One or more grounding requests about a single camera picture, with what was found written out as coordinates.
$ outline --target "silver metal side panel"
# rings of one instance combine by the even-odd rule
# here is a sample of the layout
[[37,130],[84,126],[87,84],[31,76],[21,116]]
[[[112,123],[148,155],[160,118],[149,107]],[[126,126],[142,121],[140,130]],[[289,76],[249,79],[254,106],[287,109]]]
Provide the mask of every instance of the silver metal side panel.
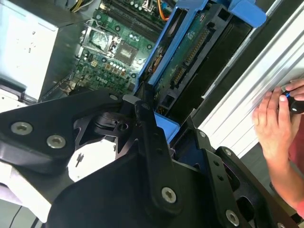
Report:
[[264,94],[304,73],[304,2],[199,126],[214,148],[244,156],[258,142],[251,120]]

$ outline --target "screw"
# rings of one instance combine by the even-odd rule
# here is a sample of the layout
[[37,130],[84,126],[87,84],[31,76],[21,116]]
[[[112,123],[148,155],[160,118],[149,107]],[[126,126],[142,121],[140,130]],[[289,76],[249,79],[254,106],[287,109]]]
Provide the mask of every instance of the screw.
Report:
[[117,101],[118,100],[118,97],[115,96],[115,95],[110,95],[110,98],[112,98],[113,100]]
[[226,153],[228,156],[231,156],[231,155],[232,155],[231,151],[228,150],[228,149],[225,149],[225,153]]
[[164,187],[164,188],[162,188],[161,193],[162,193],[161,195],[162,195],[163,199],[165,201],[167,201],[168,203],[176,202],[176,194],[171,188]]
[[143,104],[142,104],[142,107],[144,107],[144,108],[147,109],[147,110],[150,109],[150,107],[149,107],[146,103],[143,103]]
[[282,223],[280,223],[280,222],[277,223],[277,227],[278,228],[285,228],[285,226]]
[[33,131],[32,125],[26,122],[15,122],[10,129],[13,133],[18,135],[27,135]]
[[205,138],[206,137],[206,135],[205,135],[205,133],[204,132],[199,132],[199,134],[201,135],[201,137],[203,137],[203,138]]
[[231,210],[226,210],[226,217],[228,219],[228,221],[234,225],[235,227],[238,227],[239,226],[239,220],[238,220],[238,217],[237,215],[231,211]]
[[60,135],[51,135],[47,138],[47,144],[50,148],[61,149],[66,145],[66,140]]

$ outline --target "orange cable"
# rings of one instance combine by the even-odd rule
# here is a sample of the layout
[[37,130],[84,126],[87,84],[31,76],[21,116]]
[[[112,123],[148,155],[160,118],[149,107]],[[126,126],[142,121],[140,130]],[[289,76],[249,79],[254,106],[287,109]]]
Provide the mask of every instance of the orange cable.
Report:
[[160,12],[161,19],[163,19],[164,21],[167,21],[169,18],[166,18],[162,12],[161,0],[157,0],[157,6],[158,6],[158,11]]

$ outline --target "screwdriver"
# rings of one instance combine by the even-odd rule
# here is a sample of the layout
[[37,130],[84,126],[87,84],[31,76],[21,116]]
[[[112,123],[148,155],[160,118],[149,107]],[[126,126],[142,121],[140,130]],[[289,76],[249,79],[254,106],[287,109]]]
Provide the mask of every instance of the screwdriver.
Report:
[[289,110],[291,114],[301,114],[304,113],[304,101],[296,101],[292,96],[290,96],[291,91],[284,91],[283,95],[287,97]]

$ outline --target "finger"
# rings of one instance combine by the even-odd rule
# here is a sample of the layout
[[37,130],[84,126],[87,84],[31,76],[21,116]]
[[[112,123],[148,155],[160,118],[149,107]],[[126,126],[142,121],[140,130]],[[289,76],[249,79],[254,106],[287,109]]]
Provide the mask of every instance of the finger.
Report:
[[271,92],[267,92],[258,108],[259,125],[265,126],[267,124],[267,107],[271,98]]
[[297,96],[297,95],[304,95],[304,86],[301,86],[301,87],[291,91],[289,94],[292,97]]
[[252,120],[255,126],[258,126],[259,120],[258,120],[258,107],[256,107],[252,113]]
[[291,83],[285,86],[285,89],[287,91],[292,91],[294,89],[297,89],[301,86],[304,86],[304,78],[296,79],[296,80],[291,80]]
[[292,129],[294,132],[297,132],[299,130],[300,122],[301,122],[302,115],[294,115],[291,120]]
[[267,107],[267,124],[276,124],[277,121],[277,108],[279,105],[279,97],[282,94],[282,90],[280,87],[275,88],[273,91],[271,98]]
[[304,101],[304,94],[294,96],[296,101]]
[[288,127],[290,127],[290,112],[288,107],[288,100],[287,97],[284,95],[280,96],[278,123],[280,128],[282,127],[287,129]]

